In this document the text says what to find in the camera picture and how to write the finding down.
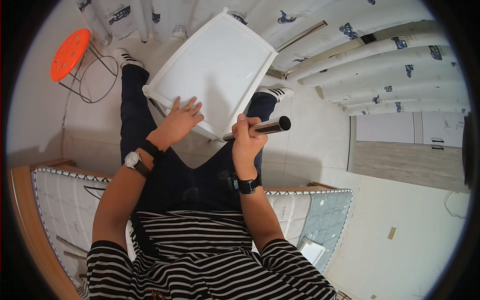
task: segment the black and white striped t-shirt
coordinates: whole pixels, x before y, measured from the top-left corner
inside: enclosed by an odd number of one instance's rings
[[[90,298],[334,299],[328,281],[286,240],[252,253],[238,212],[138,212],[158,251],[136,259],[111,241],[96,241],[87,258]]]

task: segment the dark blue jeans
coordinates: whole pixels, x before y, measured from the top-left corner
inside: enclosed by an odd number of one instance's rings
[[[141,146],[147,135],[157,126],[148,108],[142,86],[149,73],[135,65],[122,69],[121,142],[123,159],[130,151]],[[270,94],[255,93],[247,113],[248,117],[270,118],[276,99]],[[167,158],[154,166],[147,179],[135,211],[160,213],[174,210],[241,211],[240,198],[233,193],[226,180],[218,179],[224,170],[235,172],[232,160],[233,141],[226,143],[213,157],[196,169],[189,168],[169,148]],[[255,158],[260,172],[262,151]]]

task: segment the person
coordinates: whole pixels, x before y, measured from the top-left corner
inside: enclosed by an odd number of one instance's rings
[[[124,49],[115,49],[114,57],[123,73],[125,160],[95,214],[90,298],[335,299],[335,289],[285,240],[262,186],[235,193],[218,176],[224,170],[241,181],[260,176],[267,136],[252,138],[248,127],[268,120],[293,91],[260,89],[232,127],[235,141],[191,169],[171,146],[203,120],[202,104],[194,106],[194,97],[180,108],[177,98],[157,127],[142,93],[149,73]],[[125,239],[129,219],[133,262]],[[252,240],[260,254],[252,252]]]

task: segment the watch face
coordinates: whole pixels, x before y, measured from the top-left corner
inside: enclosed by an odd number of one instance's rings
[[[130,152],[125,157],[125,165],[129,168],[135,166],[140,159],[140,155],[136,152]]]

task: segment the white sneaker with black stripes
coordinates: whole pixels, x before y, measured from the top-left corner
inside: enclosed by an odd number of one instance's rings
[[[127,50],[125,50],[124,48],[116,48],[115,50],[113,50],[113,57],[115,57],[115,59],[120,64],[120,68],[123,68],[123,66],[125,66],[126,64],[136,65],[140,68],[145,67],[143,62],[131,57],[130,54],[128,54]]]
[[[262,87],[258,90],[259,93],[267,93],[270,95],[275,96],[277,103],[285,99],[286,97],[293,96],[293,90],[288,87],[281,87],[281,88],[267,88]]]

